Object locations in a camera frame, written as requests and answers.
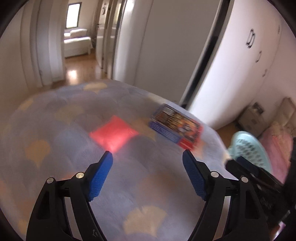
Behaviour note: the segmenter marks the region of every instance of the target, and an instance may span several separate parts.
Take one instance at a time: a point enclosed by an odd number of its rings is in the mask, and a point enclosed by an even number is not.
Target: red square
[[[114,115],[107,124],[91,132],[89,136],[105,150],[115,153],[138,134],[122,119]]]

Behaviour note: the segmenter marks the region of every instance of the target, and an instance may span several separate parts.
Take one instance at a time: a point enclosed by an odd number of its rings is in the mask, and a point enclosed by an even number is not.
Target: bed
[[[87,29],[79,28],[64,33],[65,58],[90,54],[92,49],[91,38],[86,36]]]
[[[270,159],[272,174],[282,183],[290,167],[293,137],[296,137],[296,107],[290,98],[284,98],[273,122],[260,138]]]
[[[188,240],[205,202],[182,164],[184,149],[148,127],[164,103],[197,120],[170,101],[111,80],[62,87],[25,101],[7,123],[0,145],[0,207],[16,232],[25,239],[47,178],[69,179],[111,150],[113,166],[90,203],[107,240]],[[194,156],[211,171],[234,178],[224,169],[229,155],[220,137],[202,126]],[[116,131],[102,134],[101,144],[90,138],[107,127]],[[72,232],[79,238],[78,230]]]

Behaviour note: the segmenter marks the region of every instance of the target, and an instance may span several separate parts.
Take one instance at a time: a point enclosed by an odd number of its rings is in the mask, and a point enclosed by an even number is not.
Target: door handle
[[[246,42],[246,45],[248,46],[249,49],[253,46],[254,41],[255,41],[255,37],[256,37],[256,34],[254,32],[254,29],[251,29],[248,39],[247,39],[247,42]]]
[[[256,60],[256,63],[259,62],[259,60],[261,59],[261,56],[262,56],[262,51],[259,52],[259,56],[258,56],[258,59]]]
[[[262,75],[262,77],[265,77],[266,76],[266,74],[267,74],[267,69],[264,71],[264,74]]]

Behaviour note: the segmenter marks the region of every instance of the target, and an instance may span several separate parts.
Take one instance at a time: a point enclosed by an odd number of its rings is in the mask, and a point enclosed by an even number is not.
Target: pink bedding
[[[272,174],[282,183],[285,182],[290,167],[293,138],[289,131],[273,123],[260,138],[271,162]]]

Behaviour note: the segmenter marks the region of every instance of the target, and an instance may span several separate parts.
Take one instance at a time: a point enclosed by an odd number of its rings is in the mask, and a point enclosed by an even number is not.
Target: teal laundry basket
[[[235,133],[228,148],[231,157],[236,160],[239,156],[247,159],[256,166],[272,172],[268,155],[256,137],[245,131]]]

